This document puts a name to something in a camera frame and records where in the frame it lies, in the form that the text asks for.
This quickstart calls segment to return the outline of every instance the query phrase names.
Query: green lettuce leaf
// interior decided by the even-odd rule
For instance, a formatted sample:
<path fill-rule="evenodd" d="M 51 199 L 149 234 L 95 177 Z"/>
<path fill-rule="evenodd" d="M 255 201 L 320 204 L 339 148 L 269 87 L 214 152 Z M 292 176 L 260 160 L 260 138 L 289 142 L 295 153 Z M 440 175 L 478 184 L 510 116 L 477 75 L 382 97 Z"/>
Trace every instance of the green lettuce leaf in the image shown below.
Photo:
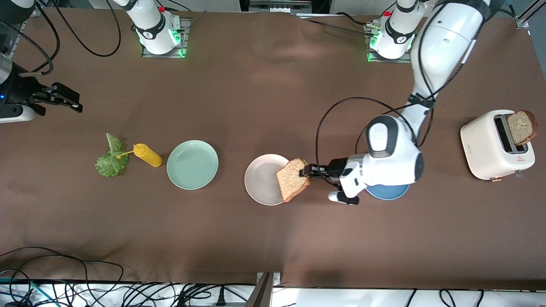
<path fill-rule="evenodd" d="M 123 153 L 121 150 L 121 141 L 110 133 L 106 134 L 108 146 L 110 150 L 102 157 L 97 159 L 95 168 L 102 176 L 114 177 L 117 176 L 120 170 L 124 169 L 129 162 L 129 156 L 121 156 L 121 159 L 116 158 L 117 155 Z"/>

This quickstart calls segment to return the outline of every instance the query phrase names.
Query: white toaster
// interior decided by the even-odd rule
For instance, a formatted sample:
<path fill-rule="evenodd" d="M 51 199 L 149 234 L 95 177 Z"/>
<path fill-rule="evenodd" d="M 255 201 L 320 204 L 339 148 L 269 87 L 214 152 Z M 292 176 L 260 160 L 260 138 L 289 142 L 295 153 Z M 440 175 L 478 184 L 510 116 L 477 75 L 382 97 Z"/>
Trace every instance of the white toaster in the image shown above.
<path fill-rule="evenodd" d="M 516 146 L 506 117 L 514 111 L 494 110 L 461 128 L 461 141 L 474 176 L 497 181 L 535 163 L 531 142 Z"/>

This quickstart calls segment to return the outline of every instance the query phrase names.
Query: bread slice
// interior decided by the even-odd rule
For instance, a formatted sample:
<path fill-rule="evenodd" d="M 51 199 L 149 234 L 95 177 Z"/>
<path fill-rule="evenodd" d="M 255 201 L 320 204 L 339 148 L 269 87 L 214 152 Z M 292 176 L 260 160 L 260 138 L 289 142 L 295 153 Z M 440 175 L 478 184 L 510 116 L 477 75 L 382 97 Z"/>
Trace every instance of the bread slice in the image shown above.
<path fill-rule="evenodd" d="M 278 185 L 281 187 L 282 199 L 285 203 L 291 201 L 311 184 L 311 178 L 300 177 L 300 170 L 305 168 L 305 165 L 307 162 L 304 159 L 296 158 L 277 172 Z"/>
<path fill-rule="evenodd" d="M 512 139 L 517 146 L 526 144 L 537 135 L 538 124 L 533 113 L 519 110 L 506 118 Z"/>

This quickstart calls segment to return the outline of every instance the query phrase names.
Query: brown table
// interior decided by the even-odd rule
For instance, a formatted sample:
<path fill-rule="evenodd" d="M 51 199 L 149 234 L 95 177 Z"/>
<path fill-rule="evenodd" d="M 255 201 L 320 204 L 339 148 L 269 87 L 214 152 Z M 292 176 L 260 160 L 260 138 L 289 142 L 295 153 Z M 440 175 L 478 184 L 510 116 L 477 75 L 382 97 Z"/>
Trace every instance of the brown table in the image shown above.
<path fill-rule="evenodd" d="M 290 286 L 546 287 L 546 142 L 533 142 L 536 164 L 523 179 L 472 177 L 459 129 L 493 109 L 529 109 L 546 122 L 545 83 L 531 39 L 509 19 L 483 29 L 467 65 L 442 91 L 425 173 L 393 202 L 365 192 L 358 206 L 328 201 L 315 181 L 292 202 L 263 206 L 243 176 L 262 154 L 314 162 L 314 134 L 336 101 L 368 96 L 403 105 L 412 89 L 408 64 L 367 63 L 364 38 L 325 29 L 284 13 L 205 13 L 192 27 L 184 59 L 141 58 L 123 12 L 119 52 L 87 53 L 54 11 L 61 52 L 44 84 L 62 82 L 81 94 L 84 112 L 47 106 L 46 117 L 0 125 L 1 251 L 26 245 L 126 265 L 125 280 L 252 282 L 258 271 L 282 271 Z M 66 10 L 94 51 L 117 41 L 107 10 Z M 357 27 L 342 17 L 323 19 Z M 44 19 L 27 35 L 51 53 Z M 15 61 L 43 61 L 21 41 Z M 355 101 L 326 120 L 321 163 L 353 152 L 361 128 L 381 107 Z M 179 143 L 200 139 L 220 160 L 205 188 L 185 191 L 131 157 L 116 178 L 100 176 L 105 133 L 126 147 L 148 144 L 167 160 Z M 4 264 L 28 259 L 19 253 Z M 34 278 L 83 278 L 66 261 L 36 262 Z M 99 267 L 92 279 L 115 279 Z"/>

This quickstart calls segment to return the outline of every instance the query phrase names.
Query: yellow squeeze bottle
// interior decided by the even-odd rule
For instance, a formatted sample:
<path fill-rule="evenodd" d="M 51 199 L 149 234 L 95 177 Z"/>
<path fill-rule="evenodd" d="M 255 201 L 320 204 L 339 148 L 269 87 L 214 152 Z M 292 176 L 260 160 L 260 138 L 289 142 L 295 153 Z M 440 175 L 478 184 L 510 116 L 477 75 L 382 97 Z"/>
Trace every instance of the yellow squeeze bottle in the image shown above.
<path fill-rule="evenodd" d="M 163 159 L 146 144 L 135 144 L 133 146 L 133 151 L 124 152 L 116 157 L 119 159 L 121 156 L 130 154 L 131 152 L 153 167 L 158 167 L 163 163 Z"/>

